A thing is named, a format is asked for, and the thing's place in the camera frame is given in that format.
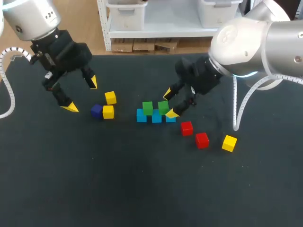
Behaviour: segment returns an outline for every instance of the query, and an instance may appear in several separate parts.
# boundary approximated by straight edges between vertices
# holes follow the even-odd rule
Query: cube
[[[117,103],[116,95],[114,91],[106,92],[105,93],[105,99],[107,105],[112,105]]]
[[[113,119],[115,115],[114,106],[105,105],[103,107],[103,118],[104,119]]]
[[[143,114],[143,109],[137,109],[137,122],[147,122],[147,116]]]
[[[90,110],[90,113],[91,113],[91,116],[94,118],[103,119],[102,111],[103,111],[103,106],[96,104],[92,107],[92,109]]]
[[[175,122],[176,122],[176,117],[174,118],[166,117],[166,123],[175,123]]]
[[[231,136],[226,136],[223,142],[222,149],[227,150],[229,152],[233,152],[233,149],[236,146],[237,139]]]
[[[159,110],[153,110],[151,116],[152,123],[162,123],[162,116],[159,113]]]
[[[192,136],[194,134],[194,127],[191,122],[181,123],[182,136]]]
[[[158,109],[160,115],[165,115],[169,111],[169,103],[168,101],[158,102]]]
[[[199,133],[196,135],[196,144],[198,149],[209,147],[209,139],[206,133]]]
[[[143,113],[144,113],[144,115],[146,115],[146,116],[152,116],[152,114],[153,114],[152,102],[143,102],[142,106],[143,106]]]

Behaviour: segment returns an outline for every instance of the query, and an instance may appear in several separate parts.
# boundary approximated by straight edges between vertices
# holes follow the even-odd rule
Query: cardboard box
[[[112,52],[133,52],[134,39],[112,40]]]
[[[178,38],[159,38],[155,43],[155,50],[165,53],[175,53],[178,42]]]
[[[134,52],[153,52],[156,39],[136,38],[134,39]]]

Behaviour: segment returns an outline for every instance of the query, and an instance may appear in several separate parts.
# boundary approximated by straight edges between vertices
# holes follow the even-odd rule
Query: cyan cube
[[[153,110],[151,116],[152,123],[162,123],[162,116],[160,115],[159,110]]]
[[[147,122],[147,116],[144,115],[143,109],[137,109],[137,122]]]
[[[101,105],[94,105],[90,110],[91,116],[97,119],[103,119],[103,106]]]
[[[175,123],[175,122],[176,122],[176,117],[174,118],[166,117],[166,123]]]

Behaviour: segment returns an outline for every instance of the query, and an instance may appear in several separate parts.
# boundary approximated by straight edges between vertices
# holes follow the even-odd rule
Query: light blue block
[[[143,114],[143,109],[137,109],[137,122],[147,122],[147,116]]]
[[[176,119],[177,119],[176,117],[174,117],[174,118],[166,117],[166,123],[175,123]]]
[[[159,110],[153,110],[151,116],[152,123],[162,123],[162,116],[159,113]]]

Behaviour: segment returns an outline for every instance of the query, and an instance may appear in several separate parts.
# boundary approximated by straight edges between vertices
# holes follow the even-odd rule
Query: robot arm
[[[168,117],[178,117],[191,104],[195,105],[196,95],[208,93],[223,75],[242,77],[250,87],[272,74],[302,77],[303,21],[290,21],[276,2],[264,0],[244,17],[221,27],[208,55],[196,63],[182,59],[176,64],[180,78],[177,84],[184,84],[192,92],[184,102],[187,105],[174,107]],[[268,80],[259,89],[271,89],[281,81]],[[172,85],[164,98],[170,100],[180,89]]]
[[[74,42],[68,31],[57,28],[61,17],[52,0],[4,0],[2,10],[19,39],[32,42],[31,49],[35,54],[30,63],[40,61],[48,71],[42,82],[45,89],[52,92],[59,106],[78,112],[73,101],[61,89],[58,80],[67,73],[80,69],[88,86],[91,89],[97,88],[95,73],[89,67],[92,54],[88,46]]]

